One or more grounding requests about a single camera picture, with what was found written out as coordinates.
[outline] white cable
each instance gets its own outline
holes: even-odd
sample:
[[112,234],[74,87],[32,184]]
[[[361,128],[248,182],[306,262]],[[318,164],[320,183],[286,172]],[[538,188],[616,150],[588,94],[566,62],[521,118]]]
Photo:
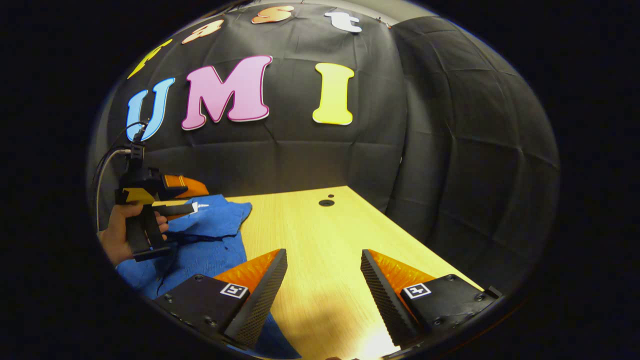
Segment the white cable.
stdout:
[[98,230],[98,232],[100,232],[100,213],[98,212],[99,211],[98,199],[100,196],[100,183],[102,182],[102,175],[104,174],[104,169],[107,167],[109,160],[111,160],[111,158],[116,154],[130,154],[130,153],[131,153],[130,149],[120,149],[112,152],[111,155],[109,155],[107,160],[104,162],[102,169],[100,169],[100,176],[98,177],[98,187],[95,190],[95,228]]

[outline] blue cloth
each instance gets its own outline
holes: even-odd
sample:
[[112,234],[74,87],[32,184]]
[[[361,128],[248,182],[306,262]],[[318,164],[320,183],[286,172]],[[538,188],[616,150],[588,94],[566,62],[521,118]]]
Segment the blue cloth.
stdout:
[[[251,212],[251,204],[227,202],[222,195],[187,201],[188,204],[192,202],[208,206],[170,221],[170,231],[165,234],[175,242],[171,243],[169,256],[139,263],[127,260],[116,267],[129,285],[148,298],[164,295],[195,274],[214,277],[247,261],[239,229]],[[301,357],[284,337],[271,313],[262,327],[255,351],[236,350],[272,359]]]

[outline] table surface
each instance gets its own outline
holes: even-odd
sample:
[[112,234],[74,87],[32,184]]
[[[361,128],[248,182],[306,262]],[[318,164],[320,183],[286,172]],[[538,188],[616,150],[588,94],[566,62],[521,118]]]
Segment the table surface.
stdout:
[[[325,199],[335,204],[318,204]],[[287,249],[271,313],[303,359],[379,359],[400,350],[360,271],[362,249],[436,278],[456,274],[482,290],[348,186],[227,200],[253,206],[241,227],[248,259]]]

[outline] letter m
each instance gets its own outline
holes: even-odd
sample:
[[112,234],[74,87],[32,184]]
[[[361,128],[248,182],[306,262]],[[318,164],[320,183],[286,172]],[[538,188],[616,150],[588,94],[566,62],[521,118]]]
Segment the letter m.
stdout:
[[182,128],[194,130],[205,124],[207,118],[200,111],[201,103],[213,121],[219,122],[231,95],[234,96],[234,105],[227,113],[229,120],[253,121],[267,117],[269,107],[262,102],[262,78],[272,59],[270,56],[242,59],[224,83],[213,66],[189,73],[187,116],[182,121]]

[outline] hand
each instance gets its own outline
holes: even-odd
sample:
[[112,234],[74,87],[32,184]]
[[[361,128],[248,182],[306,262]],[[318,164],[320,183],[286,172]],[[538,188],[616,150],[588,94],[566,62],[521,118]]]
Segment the hand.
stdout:
[[[114,266],[117,266],[125,260],[133,259],[133,252],[127,242],[125,219],[140,215],[141,212],[142,205],[116,205],[111,210],[109,227],[99,233],[98,237],[100,238],[102,248]],[[156,214],[156,221],[160,232],[163,233],[169,230],[166,217],[161,216],[157,211],[154,213]]]

